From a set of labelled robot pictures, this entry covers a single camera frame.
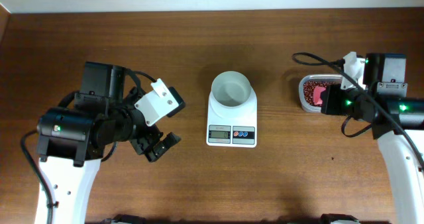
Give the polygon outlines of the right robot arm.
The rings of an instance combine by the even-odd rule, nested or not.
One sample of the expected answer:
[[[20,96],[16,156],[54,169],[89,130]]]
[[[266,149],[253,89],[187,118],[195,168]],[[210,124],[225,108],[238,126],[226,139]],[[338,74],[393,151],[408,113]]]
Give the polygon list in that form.
[[[423,100],[407,96],[406,57],[350,52],[342,82],[321,93],[321,111],[370,124],[386,163],[399,223],[423,222]]]

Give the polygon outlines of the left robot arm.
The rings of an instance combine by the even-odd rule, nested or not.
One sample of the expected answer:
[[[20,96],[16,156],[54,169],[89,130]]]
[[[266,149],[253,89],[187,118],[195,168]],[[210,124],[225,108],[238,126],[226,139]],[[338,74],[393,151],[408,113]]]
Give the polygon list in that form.
[[[180,142],[156,126],[181,111],[185,101],[174,87],[150,78],[145,92],[139,71],[86,62],[81,87],[49,109],[37,124],[36,173],[40,192],[36,223],[84,223],[90,191],[107,145],[129,142],[138,155],[157,161]]]

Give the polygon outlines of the pink measuring scoop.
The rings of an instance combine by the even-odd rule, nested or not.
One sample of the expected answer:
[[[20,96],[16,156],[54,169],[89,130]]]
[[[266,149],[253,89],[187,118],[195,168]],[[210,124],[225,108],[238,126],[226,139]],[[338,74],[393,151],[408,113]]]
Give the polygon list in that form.
[[[321,94],[326,91],[326,87],[316,86],[313,90],[313,105],[314,106],[322,106],[323,100],[321,99]]]

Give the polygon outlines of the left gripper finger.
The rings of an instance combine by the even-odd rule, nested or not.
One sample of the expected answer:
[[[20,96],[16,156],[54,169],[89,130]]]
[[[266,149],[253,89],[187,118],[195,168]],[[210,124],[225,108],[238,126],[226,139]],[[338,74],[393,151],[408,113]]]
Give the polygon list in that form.
[[[152,148],[149,148],[148,152],[145,154],[145,157],[149,162],[155,162],[180,141],[181,138],[178,135],[169,133],[163,140],[160,140]]]
[[[184,109],[186,107],[186,103],[175,87],[168,87],[168,90],[172,96],[168,103],[173,107],[173,109],[167,114],[167,117],[172,117]]]

